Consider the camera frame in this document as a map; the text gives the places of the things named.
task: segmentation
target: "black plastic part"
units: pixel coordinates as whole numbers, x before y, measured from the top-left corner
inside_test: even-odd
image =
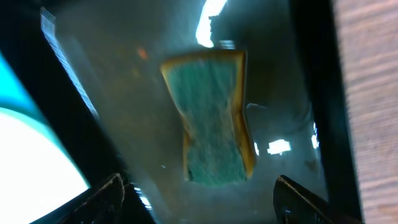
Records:
[[[113,174],[32,224],[116,224],[120,221],[123,200],[122,178]]]
[[[155,223],[154,219],[144,206],[136,206],[134,202],[141,201],[139,195],[134,190],[132,184],[124,186],[125,195],[123,203],[123,212],[120,223],[131,223],[134,220],[136,223]]]
[[[322,198],[281,175],[275,182],[273,204],[279,223],[360,224],[331,207]]]
[[[360,220],[332,3],[290,0],[290,10],[318,127],[329,202]]]

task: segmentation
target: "wet glass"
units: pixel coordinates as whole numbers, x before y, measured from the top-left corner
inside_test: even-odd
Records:
[[[72,1],[42,30],[159,223],[274,223],[284,174],[328,200],[288,1]],[[244,113],[256,155],[245,183],[184,179],[183,128],[160,72],[175,55],[245,50]]]

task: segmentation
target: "green scrubbing pad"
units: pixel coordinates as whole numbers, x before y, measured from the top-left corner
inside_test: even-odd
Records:
[[[207,186],[245,181],[254,164],[241,114],[244,55],[230,52],[190,55],[162,67],[184,123],[187,176]]]

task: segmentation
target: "bright light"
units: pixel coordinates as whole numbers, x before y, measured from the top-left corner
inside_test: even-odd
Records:
[[[0,223],[30,223],[88,186],[36,120],[0,108]]]
[[[285,151],[290,151],[290,144],[288,141],[283,139],[276,140],[269,143],[269,149],[267,150],[269,154],[280,154]]]
[[[319,145],[316,135],[313,135],[313,136],[311,137],[311,142],[312,142],[312,147],[313,147],[314,149],[316,149],[316,148],[318,147],[318,145]]]
[[[148,198],[145,198],[145,197],[143,197],[143,196],[141,196],[141,197],[139,197],[140,199],[141,199],[141,202],[145,205],[145,207],[147,208],[147,209],[151,209],[152,208],[152,206],[150,205],[150,203],[149,203],[149,201],[148,201]]]
[[[256,150],[257,156],[259,155],[259,148],[257,148],[257,143],[254,143],[254,149]]]
[[[197,27],[196,38],[198,44],[212,48],[214,47],[211,41],[211,26],[210,26],[210,16],[218,16],[218,14],[223,10],[223,7],[227,0],[207,0],[203,9],[201,11],[199,24]]]
[[[224,49],[235,49],[235,45],[232,40],[220,40],[220,44]]]

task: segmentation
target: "teal object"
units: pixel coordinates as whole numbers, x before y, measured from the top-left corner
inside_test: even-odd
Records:
[[[7,108],[45,122],[39,109],[15,76],[6,59],[0,54],[0,108]]]
[[[193,182],[214,187],[246,181],[231,115],[237,72],[233,59],[208,58],[173,66],[167,74],[192,140],[187,169]]]

